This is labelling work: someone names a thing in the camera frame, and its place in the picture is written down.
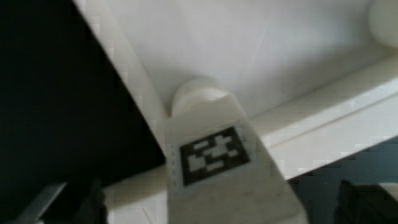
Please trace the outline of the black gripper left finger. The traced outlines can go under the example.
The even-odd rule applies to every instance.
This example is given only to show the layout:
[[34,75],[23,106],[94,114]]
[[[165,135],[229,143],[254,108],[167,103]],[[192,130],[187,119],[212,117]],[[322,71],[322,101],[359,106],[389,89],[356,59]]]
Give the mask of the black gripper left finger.
[[109,224],[107,215],[100,181],[59,182],[41,190],[14,224]]

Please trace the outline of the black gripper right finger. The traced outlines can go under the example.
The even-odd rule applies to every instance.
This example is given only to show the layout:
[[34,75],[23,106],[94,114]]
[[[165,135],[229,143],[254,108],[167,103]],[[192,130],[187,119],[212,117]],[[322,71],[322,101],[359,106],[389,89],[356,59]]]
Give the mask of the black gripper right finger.
[[341,181],[336,224],[398,224],[398,183]]

